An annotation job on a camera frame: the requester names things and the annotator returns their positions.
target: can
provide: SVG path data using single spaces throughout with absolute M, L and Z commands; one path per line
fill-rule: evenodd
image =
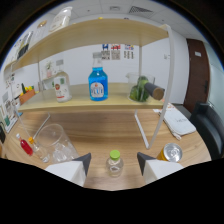
M 168 143 L 161 150 L 157 156 L 157 159 L 177 163 L 181 160 L 182 154 L 182 149 L 179 145 L 175 143 Z

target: door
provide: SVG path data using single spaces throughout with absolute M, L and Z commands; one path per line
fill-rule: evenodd
M 184 107 L 193 112 L 197 101 L 207 102 L 209 92 L 209 61 L 202 41 L 187 39 L 190 72 Z

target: wooden shelf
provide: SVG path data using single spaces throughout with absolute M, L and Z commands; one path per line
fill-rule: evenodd
M 58 111 L 69 112 L 75 110 L 104 110 L 104 109 L 162 109 L 163 103 L 153 98 L 148 102 L 138 103 L 127 98 L 127 83 L 109 83 L 108 99 L 104 101 L 92 101 L 89 96 L 89 85 L 71 86 L 72 99 L 65 103 L 58 103 L 55 90 L 45 90 L 33 96 L 20 108 L 25 111 Z
M 97 19 L 72 24 L 31 47 L 13 66 L 13 71 L 54 54 L 88 45 L 131 44 L 145 46 L 168 37 L 162 28 L 126 19 Z

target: plastic bottle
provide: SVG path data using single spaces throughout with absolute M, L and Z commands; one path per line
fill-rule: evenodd
M 112 177 L 118 177 L 123 170 L 123 160 L 120 158 L 120 152 L 118 150 L 112 150 L 110 157 L 106 161 L 106 168 L 108 174 Z
M 103 71 L 102 53 L 93 53 L 93 71 L 89 76 L 89 93 L 93 101 L 101 101 L 108 98 L 108 78 Z
M 33 146 L 33 152 L 42 160 L 42 162 L 47 163 L 50 159 L 50 155 L 47 150 L 34 142 L 32 137 L 29 137 L 28 141 Z
M 54 88 L 57 101 L 59 103 L 67 102 L 72 98 L 72 94 L 70 92 L 69 76 L 60 67 L 63 65 L 63 60 L 56 61 L 56 65 L 59 66 L 59 71 L 54 78 Z
M 29 146 L 29 144 L 20 137 L 19 133 L 16 135 L 16 137 L 19 139 L 20 141 L 20 145 L 23 148 L 23 150 L 29 155 L 32 156 L 33 155 L 33 150 L 32 148 Z

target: water bottle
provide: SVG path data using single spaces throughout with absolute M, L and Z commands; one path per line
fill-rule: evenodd
M 110 152 L 110 157 L 106 161 L 106 168 L 108 174 L 111 177 L 118 177 L 121 175 L 123 170 L 123 160 L 120 158 L 120 152 L 118 150 L 112 150 Z

